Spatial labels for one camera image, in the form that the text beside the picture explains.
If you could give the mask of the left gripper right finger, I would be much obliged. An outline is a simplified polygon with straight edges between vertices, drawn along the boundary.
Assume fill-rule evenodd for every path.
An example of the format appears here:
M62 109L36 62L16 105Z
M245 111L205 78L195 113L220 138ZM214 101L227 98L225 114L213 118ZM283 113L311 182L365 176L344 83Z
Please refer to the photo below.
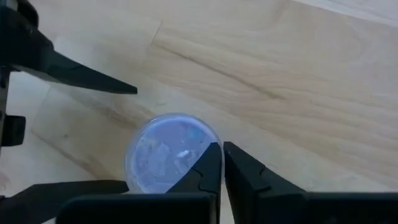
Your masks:
M307 192L235 144L223 149L236 223L397 223L395 192Z

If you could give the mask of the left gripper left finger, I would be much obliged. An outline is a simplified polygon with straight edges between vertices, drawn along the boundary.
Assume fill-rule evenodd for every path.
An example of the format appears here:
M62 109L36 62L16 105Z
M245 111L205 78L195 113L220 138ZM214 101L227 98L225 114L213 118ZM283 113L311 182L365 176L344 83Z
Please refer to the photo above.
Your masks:
M219 223L221 170L222 150L214 142L166 193L74 198L57 223Z

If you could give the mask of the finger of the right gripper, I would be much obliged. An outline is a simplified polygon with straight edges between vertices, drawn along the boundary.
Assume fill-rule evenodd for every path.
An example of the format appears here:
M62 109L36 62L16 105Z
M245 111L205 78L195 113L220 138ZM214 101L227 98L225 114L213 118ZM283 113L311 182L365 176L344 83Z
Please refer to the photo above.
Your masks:
M86 67L53 50L18 55L14 58L14 68L49 82L115 94L137 94L135 86Z
M86 180L34 184L12 197L1 196L1 223L44 223L57 216L69 200L83 195L121 194L121 180Z

